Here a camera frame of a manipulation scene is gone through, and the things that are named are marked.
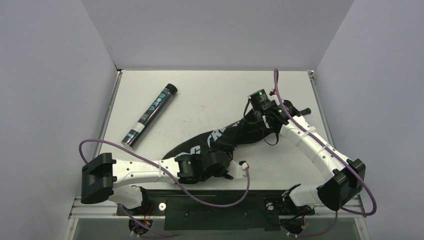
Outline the black racket bag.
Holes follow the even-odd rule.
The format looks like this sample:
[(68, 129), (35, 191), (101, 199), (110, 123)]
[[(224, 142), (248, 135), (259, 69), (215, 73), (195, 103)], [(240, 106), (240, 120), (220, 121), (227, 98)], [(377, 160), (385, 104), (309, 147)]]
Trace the black racket bag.
[(198, 134), (168, 151), (162, 158), (169, 159), (182, 155), (202, 155), (209, 152), (224, 151), (232, 153), (237, 146), (255, 144), (265, 137), (280, 132), (287, 119), (270, 114), (266, 116), (267, 131), (251, 132), (245, 126), (244, 118), (225, 127)]

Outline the black shuttlecock tube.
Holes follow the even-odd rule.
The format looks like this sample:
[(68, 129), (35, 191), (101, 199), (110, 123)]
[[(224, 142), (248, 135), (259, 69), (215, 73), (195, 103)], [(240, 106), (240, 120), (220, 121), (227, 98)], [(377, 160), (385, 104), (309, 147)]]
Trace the black shuttlecock tube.
[(177, 87), (168, 83), (121, 140), (121, 144), (127, 149), (134, 150), (142, 136), (154, 123), (155, 119), (168, 107), (177, 92)]

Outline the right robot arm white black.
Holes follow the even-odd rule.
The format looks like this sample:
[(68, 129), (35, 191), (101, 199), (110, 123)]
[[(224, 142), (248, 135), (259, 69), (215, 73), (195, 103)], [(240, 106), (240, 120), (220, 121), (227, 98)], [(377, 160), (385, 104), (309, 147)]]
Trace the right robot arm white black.
[(289, 101), (279, 105), (264, 89), (248, 96), (249, 114), (262, 132), (271, 131), (290, 140), (315, 165), (324, 178), (316, 185), (298, 185), (283, 194), (283, 209), (290, 215), (303, 206), (323, 204), (340, 210), (362, 189), (366, 165), (351, 160), (327, 143)]

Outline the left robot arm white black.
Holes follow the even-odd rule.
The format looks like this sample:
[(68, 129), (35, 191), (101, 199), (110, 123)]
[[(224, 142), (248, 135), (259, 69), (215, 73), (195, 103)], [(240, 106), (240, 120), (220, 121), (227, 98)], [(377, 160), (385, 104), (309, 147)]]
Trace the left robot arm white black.
[(138, 184), (193, 185), (212, 177), (242, 179), (247, 168), (246, 162), (235, 162), (221, 150), (206, 155), (184, 154), (152, 163), (114, 159), (112, 153), (106, 152), (82, 168), (81, 203), (112, 201), (143, 215), (149, 210), (149, 201), (146, 190)]

